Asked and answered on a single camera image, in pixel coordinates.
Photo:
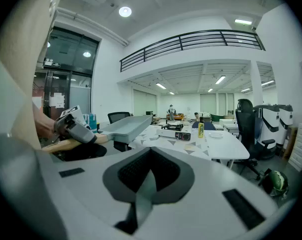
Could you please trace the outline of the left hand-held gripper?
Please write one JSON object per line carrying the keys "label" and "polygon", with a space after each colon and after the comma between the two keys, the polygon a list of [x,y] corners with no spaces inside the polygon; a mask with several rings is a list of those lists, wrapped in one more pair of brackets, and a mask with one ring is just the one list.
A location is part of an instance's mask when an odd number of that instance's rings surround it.
{"label": "left hand-held gripper", "polygon": [[85,120],[79,105],[64,110],[54,122],[53,140],[73,138],[82,144],[94,143],[96,135],[85,127]]}

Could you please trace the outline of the black mesh chair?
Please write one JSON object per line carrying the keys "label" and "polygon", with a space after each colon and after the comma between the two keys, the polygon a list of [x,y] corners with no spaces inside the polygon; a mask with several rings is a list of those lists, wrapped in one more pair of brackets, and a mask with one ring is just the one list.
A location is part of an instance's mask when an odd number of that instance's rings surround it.
{"label": "black mesh chair", "polygon": [[[112,112],[112,113],[109,113],[107,116],[108,116],[110,124],[113,124],[126,117],[130,117],[131,114],[129,112],[122,111],[122,112]],[[113,147],[120,152],[126,152],[126,151],[132,149],[131,147],[129,147],[129,145],[127,143],[122,143],[122,142],[118,142],[118,141],[113,142]]]}

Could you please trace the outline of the triangle patterned tablecloth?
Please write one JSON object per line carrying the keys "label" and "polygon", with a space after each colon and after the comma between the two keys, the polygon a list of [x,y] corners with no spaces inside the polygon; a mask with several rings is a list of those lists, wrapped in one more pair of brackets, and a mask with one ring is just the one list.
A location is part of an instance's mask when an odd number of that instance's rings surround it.
{"label": "triangle patterned tablecloth", "polygon": [[183,129],[183,132],[191,134],[190,140],[186,141],[173,137],[159,136],[157,130],[161,130],[161,127],[158,125],[149,125],[128,146],[132,149],[141,147],[164,148],[210,161],[212,158],[207,139],[205,137],[198,138],[198,131],[190,125],[185,125]]}

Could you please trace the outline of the round ceiling light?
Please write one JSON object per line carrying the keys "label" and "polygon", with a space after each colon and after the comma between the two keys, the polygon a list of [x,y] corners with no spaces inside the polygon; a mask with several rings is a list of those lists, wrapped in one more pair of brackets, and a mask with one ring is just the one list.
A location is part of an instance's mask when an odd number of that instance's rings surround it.
{"label": "round ceiling light", "polygon": [[121,17],[127,18],[132,14],[132,10],[128,6],[123,6],[118,10],[118,13]]}

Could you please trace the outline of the glass entrance door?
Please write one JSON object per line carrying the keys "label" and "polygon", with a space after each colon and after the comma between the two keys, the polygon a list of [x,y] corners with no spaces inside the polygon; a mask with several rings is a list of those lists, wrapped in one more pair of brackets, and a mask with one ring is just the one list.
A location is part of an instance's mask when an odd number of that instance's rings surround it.
{"label": "glass entrance door", "polygon": [[33,78],[33,103],[56,120],[63,111],[79,106],[91,112],[92,79],[99,41],[84,34],[55,27],[51,32],[45,64]]}

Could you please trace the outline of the person's left forearm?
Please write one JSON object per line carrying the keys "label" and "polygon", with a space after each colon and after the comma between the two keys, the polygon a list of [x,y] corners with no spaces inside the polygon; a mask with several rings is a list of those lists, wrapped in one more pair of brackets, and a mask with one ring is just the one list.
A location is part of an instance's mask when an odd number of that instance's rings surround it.
{"label": "person's left forearm", "polygon": [[39,138],[50,139],[54,135],[55,121],[46,116],[40,109],[33,103],[32,104],[33,118],[36,133]]}

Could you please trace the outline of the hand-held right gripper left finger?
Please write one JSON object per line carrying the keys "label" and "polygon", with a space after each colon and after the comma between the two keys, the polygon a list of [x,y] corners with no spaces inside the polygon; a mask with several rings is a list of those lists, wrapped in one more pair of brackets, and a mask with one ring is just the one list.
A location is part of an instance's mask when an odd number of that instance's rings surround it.
{"label": "hand-held right gripper left finger", "polygon": [[64,223],[68,240],[153,240],[146,225],[133,234],[115,228],[126,219],[131,206],[115,200],[103,182],[105,170],[141,151],[139,148],[71,162],[54,162],[45,153],[37,155],[45,187]]}

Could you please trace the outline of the white and black robot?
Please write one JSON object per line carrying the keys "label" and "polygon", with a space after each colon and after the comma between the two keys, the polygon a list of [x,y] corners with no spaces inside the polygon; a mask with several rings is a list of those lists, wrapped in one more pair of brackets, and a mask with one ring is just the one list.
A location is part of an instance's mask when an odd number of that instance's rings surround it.
{"label": "white and black robot", "polygon": [[293,125],[293,107],[279,104],[279,131],[285,137],[289,126]]}
{"label": "white and black robot", "polygon": [[279,134],[280,109],[278,105],[257,105],[254,108],[255,116],[260,122],[260,135],[257,141],[264,146],[263,141],[277,140]]}

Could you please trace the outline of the blue chair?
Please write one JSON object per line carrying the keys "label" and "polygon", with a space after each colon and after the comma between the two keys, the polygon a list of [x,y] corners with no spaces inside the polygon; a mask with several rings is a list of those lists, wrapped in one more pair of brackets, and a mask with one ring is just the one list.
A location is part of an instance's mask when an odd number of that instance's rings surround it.
{"label": "blue chair", "polygon": [[[197,129],[199,127],[200,122],[195,121],[192,125],[193,129]],[[209,131],[216,131],[217,129],[211,122],[204,122],[204,130],[209,130]]]}

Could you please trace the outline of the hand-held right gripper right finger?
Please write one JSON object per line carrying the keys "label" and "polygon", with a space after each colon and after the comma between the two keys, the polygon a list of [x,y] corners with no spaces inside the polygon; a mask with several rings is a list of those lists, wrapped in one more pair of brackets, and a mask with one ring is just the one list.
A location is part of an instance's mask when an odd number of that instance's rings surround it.
{"label": "hand-held right gripper right finger", "polygon": [[[278,207],[261,188],[220,163],[176,150],[162,151],[192,167],[194,184],[180,201],[154,205],[133,235],[137,240],[263,240],[295,204],[292,199]],[[232,189],[265,218],[261,224],[247,229],[223,196]]]}

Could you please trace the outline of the black balcony railing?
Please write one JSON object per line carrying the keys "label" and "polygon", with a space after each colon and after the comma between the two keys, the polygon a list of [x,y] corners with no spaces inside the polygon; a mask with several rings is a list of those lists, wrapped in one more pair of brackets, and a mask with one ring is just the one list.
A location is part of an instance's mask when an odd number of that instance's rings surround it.
{"label": "black balcony railing", "polygon": [[266,50],[255,32],[231,29],[198,30],[167,37],[136,50],[119,61],[120,72],[164,55],[204,47],[244,47]]}

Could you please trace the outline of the blue cardboard box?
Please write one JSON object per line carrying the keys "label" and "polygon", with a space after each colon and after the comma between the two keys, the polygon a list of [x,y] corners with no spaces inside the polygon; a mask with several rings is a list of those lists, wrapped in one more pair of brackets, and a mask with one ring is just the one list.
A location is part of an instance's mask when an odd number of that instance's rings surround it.
{"label": "blue cardboard box", "polygon": [[84,121],[90,127],[93,133],[97,133],[97,117],[96,114],[83,114]]}

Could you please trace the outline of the black high-back office chair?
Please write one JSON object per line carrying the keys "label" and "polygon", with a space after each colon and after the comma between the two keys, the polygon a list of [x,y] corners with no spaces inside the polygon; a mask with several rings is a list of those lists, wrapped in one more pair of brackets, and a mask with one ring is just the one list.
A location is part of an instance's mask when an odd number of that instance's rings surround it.
{"label": "black high-back office chair", "polygon": [[249,153],[248,159],[236,160],[233,163],[236,165],[242,165],[241,171],[245,168],[249,168],[256,174],[256,180],[261,179],[261,174],[256,170],[259,160],[268,160],[275,154],[275,150],[270,148],[271,145],[275,144],[274,139],[263,140],[261,143],[256,141],[256,115],[253,104],[248,99],[239,99],[238,105],[235,110],[235,116],[238,125],[238,140],[246,148]]}

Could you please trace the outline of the person's beige shirt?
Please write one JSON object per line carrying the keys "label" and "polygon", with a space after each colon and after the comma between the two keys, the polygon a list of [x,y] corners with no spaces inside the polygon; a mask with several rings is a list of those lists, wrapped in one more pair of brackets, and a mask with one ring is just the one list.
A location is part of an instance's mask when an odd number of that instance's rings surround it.
{"label": "person's beige shirt", "polygon": [[40,148],[33,80],[43,63],[60,0],[18,0],[0,28],[0,134]]}

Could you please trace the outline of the white microwave oven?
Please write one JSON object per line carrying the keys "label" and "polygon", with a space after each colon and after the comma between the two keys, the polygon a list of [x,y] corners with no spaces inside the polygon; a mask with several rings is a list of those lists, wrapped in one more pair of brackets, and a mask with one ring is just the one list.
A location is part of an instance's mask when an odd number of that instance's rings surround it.
{"label": "white microwave oven", "polygon": [[175,138],[182,141],[191,140],[192,127],[184,124],[166,124],[156,130],[156,134],[160,137]]}

